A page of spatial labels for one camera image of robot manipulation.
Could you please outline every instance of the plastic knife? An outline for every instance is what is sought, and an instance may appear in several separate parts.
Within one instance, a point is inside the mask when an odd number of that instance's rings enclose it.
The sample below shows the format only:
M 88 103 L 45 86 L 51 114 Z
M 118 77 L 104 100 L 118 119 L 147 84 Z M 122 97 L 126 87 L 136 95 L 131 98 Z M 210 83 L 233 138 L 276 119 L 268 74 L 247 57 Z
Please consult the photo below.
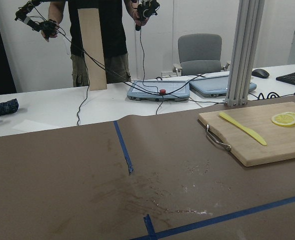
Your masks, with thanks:
M 236 121 L 233 117 L 229 116 L 225 112 L 221 111 L 219 113 L 219 116 L 221 118 L 224 118 L 225 120 L 229 121 L 231 124 L 237 126 L 239 129 L 243 130 L 244 132 L 246 132 L 248 135 L 250 135 L 252 138 L 254 138 L 256 141 L 258 141 L 263 146 L 268 145 L 267 142 L 263 139 L 263 137 L 261 137 L 256 131 L 254 131 L 246 126 L 243 126 L 242 124 L 240 124 L 238 121 Z

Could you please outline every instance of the wooden board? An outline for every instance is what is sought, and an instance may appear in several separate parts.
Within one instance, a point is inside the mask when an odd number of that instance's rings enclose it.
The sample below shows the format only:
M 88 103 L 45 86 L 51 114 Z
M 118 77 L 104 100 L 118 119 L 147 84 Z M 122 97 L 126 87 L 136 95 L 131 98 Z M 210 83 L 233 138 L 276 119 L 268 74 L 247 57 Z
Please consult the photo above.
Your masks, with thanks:
M 295 112 L 294 102 L 251 106 L 225 110 L 242 125 L 260 134 L 267 146 L 263 146 L 245 132 L 219 116 L 221 111 L 199 114 L 199 120 L 223 143 L 231 145 L 232 154 L 246 166 L 254 166 L 295 158 L 295 125 L 277 126 L 271 117 L 278 113 Z
M 95 60 L 104 63 L 100 16 L 97 8 L 78 9 L 83 48 Z M 89 90 L 107 89 L 106 72 L 85 54 L 85 63 L 90 81 Z

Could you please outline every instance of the blue tape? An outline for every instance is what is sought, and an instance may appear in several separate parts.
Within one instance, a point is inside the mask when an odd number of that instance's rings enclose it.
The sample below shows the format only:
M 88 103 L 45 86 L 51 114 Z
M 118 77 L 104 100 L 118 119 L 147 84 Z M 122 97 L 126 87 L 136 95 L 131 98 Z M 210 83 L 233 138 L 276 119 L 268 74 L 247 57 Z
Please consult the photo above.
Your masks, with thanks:
M 267 203 L 267 204 L 264 204 L 264 205 L 255 206 L 255 207 L 251 207 L 251 208 L 248 208 L 248 209 L 232 212 L 232 213 L 222 215 L 222 216 L 218 216 L 218 217 L 214 217 L 214 218 L 211 218 L 211 219 L 191 223 L 191 224 L 188 224 L 188 225 L 179 226 L 179 227 L 172 228 L 172 229 L 169 229 L 169 230 L 160 231 L 160 232 L 156 233 L 156 237 L 157 237 L 157 239 L 166 238 L 166 237 L 169 237 L 169 236 L 172 236 L 172 235 L 181 234 L 181 233 L 191 231 L 191 230 L 194 230 L 194 229 L 199 229 L 199 228 L 203 228 L 203 227 L 206 227 L 206 226 L 209 226 L 209 225 L 218 224 L 218 223 L 221 223 L 221 222 L 225 222 L 225 221 L 228 221 L 228 220 L 244 217 L 246 215 L 255 214 L 255 213 L 258 213 L 258 212 L 262 212 L 262 211 L 265 211 L 265 210 L 277 208 L 277 207 L 287 205 L 287 204 L 291 204 L 291 203 L 295 203 L 295 196 L 290 197 L 290 198 L 286 198 L 286 199 L 283 199 L 283 200 Z M 149 236 L 142 236 L 142 237 L 134 238 L 132 240 L 149 240 L 149 239 L 150 239 Z
M 147 229 L 149 240 L 158 240 L 156 232 L 154 231 L 154 227 L 153 227 L 150 215 L 146 215 L 144 217 L 144 222 Z
M 123 154 L 124 154 L 124 157 L 125 157 L 125 160 L 126 160 L 126 163 L 127 163 L 128 173 L 131 174 L 134 169 L 132 167 L 132 162 L 131 162 L 131 159 L 130 159 L 126 144 L 124 143 L 124 140 L 123 140 L 123 137 L 122 137 L 121 130 L 120 130 L 120 127 L 118 125 L 118 122 L 113 121 L 113 123 L 114 123 L 114 127 L 115 127 L 115 130 L 116 130 L 117 136 L 118 136 L 119 143 L 121 144 Z

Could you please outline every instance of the gray office chair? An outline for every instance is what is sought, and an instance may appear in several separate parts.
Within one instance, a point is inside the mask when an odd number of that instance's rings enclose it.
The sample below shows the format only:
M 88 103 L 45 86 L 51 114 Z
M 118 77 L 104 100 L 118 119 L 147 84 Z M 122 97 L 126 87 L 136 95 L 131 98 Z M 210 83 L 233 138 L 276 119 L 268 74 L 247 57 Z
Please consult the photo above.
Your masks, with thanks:
M 222 38 L 217 34 L 183 35 L 177 41 L 180 64 L 173 64 L 177 76 L 226 71 L 230 65 L 221 64 Z

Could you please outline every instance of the computer mouse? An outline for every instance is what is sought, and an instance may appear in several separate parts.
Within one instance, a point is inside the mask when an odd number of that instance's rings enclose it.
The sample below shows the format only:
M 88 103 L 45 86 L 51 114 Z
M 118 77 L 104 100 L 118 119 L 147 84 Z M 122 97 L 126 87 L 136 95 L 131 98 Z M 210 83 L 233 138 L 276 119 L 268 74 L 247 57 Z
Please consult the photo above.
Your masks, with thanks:
M 262 68 L 257 68 L 252 71 L 252 76 L 258 77 L 261 79 L 267 79 L 270 76 L 270 74 Z

